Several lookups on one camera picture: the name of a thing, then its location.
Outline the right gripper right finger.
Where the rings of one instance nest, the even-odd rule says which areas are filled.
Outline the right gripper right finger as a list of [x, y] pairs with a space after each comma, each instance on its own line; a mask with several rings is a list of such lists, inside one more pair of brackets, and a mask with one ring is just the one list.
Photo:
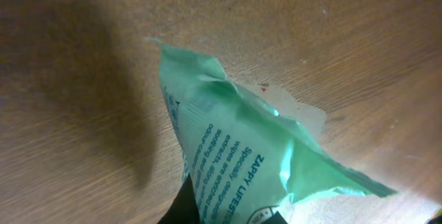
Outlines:
[[264, 224], [288, 224], [279, 212], [276, 212], [272, 217], [268, 218]]

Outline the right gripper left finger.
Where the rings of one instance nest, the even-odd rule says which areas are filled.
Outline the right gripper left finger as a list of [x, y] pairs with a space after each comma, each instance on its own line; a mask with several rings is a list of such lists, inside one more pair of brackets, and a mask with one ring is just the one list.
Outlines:
[[190, 176], [186, 177], [171, 206], [157, 224], [200, 224]]

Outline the mint green wipes pack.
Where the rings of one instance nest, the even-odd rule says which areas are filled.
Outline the mint green wipes pack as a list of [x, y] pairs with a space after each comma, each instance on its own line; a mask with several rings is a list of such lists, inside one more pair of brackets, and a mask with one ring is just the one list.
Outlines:
[[394, 194], [336, 162], [213, 56], [160, 43], [159, 78], [200, 223], [264, 223], [276, 212], [287, 222], [304, 201]]

